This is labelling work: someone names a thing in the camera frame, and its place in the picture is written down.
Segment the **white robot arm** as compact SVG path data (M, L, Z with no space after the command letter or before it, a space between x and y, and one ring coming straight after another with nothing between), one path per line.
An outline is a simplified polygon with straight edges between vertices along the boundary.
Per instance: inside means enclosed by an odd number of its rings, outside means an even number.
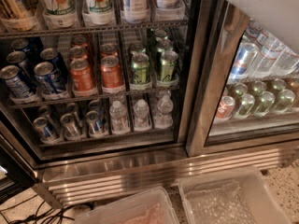
M299 0L226 0L299 52Z

